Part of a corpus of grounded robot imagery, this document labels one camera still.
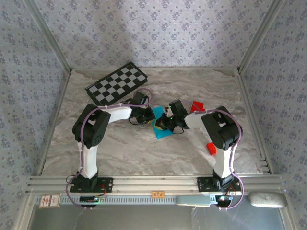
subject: patterned wallpaper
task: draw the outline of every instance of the patterned wallpaper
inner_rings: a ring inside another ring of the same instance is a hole
[[[249,93],[275,173],[286,174],[307,229],[307,2],[288,0],[247,68]]]
[[[72,68],[238,66],[271,0],[37,0]]]
[[[21,0],[0,1],[0,229],[11,229],[67,74]]]

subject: checkerboard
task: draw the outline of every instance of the checkerboard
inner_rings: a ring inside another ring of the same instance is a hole
[[[85,89],[96,105],[111,105],[147,81],[147,76],[129,62]]]

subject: red block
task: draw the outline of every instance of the red block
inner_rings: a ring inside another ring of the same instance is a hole
[[[203,108],[204,103],[193,101],[193,105],[191,107],[191,113],[194,111],[203,112],[205,109]]]
[[[216,154],[216,148],[215,148],[213,142],[207,144],[207,149],[208,149],[211,156],[214,156]]]

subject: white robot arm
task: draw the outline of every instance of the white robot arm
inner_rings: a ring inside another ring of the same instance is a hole
[[[113,109],[101,109],[101,111],[107,112],[110,114],[109,123],[118,121],[118,120],[126,120],[129,119],[131,116],[132,109],[130,107],[118,107]],[[80,167],[82,166],[82,160],[81,160],[81,153],[82,153],[82,143],[78,142],[79,146],[79,154],[80,154]],[[91,146],[90,148],[87,148],[84,146],[84,168],[81,172],[81,175],[85,178],[91,179],[93,176],[95,176],[98,173],[98,168],[96,165],[96,158],[97,158],[97,148],[96,146]]]
[[[136,101],[138,102],[134,104],[142,104],[140,103],[142,101],[141,99]],[[83,188],[88,188],[88,190],[86,189],[87,191],[91,191],[97,183],[97,148],[103,139],[107,125],[114,121],[130,119],[132,117],[137,118],[139,123],[144,121],[149,122],[154,119],[154,114],[150,107],[136,109],[121,106],[109,109],[101,106],[101,110],[93,113],[85,123],[83,131],[84,149],[82,149],[80,138],[82,123],[85,117],[96,108],[97,106],[93,104],[87,105],[72,129],[80,150],[79,170],[81,170],[83,165],[83,169],[76,179],[79,184],[83,185]],[[168,116],[167,114],[163,114],[161,118],[156,120],[155,126],[162,130],[169,129],[171,131],[177,126],[181,128],[203,128],[206,130],[212,142],[218,148],[216,164],[213,170],[214,187],[218,190],[228,187],[229,183],[233,181],[231,172],[233,169],[230,169],[230,165],[232,165],[232,162],[230,162],[231,150],[229,147],[234,145],[238,140],[238,128],[233,120],[221,113],[188,114],[180,100],[171,102],[169,108],[171,108],[172,112],[168,113]],[[229,113],[223,106],[218,109]]]

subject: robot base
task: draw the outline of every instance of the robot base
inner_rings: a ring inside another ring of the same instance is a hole
[[[71,182],[71,193],[111,193],[113,187],[112,177],[98,177],[98,173],[91,179],[82,175],[77,176]]]

